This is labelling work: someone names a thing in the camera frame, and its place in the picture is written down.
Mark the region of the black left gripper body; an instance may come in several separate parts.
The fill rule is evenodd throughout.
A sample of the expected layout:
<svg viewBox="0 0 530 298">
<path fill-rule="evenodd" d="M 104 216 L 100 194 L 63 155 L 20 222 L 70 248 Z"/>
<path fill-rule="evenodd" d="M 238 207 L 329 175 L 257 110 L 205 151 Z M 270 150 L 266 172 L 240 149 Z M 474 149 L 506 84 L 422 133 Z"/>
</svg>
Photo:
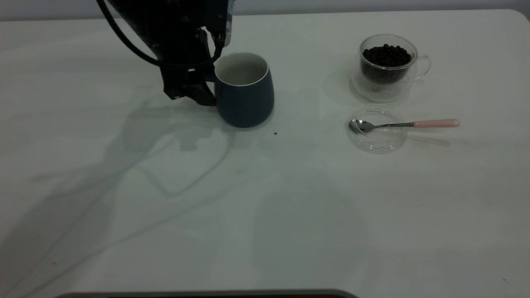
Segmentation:
<svg viewBox="0 0 530 298">
<path fill-rule="evenodd" d="M 184 87 L 189 84 L 204 81 L 202 68 L 213 66 L 214 59 L 210 55 L 204 29 L 186 31 L 184 35 L 173 36 L 167 42 L 167 49 L 163 62 L 178 65 L 178 67 L 161 68 L 164 92 L 171 99 L 187 97 Z"/>
</svg>

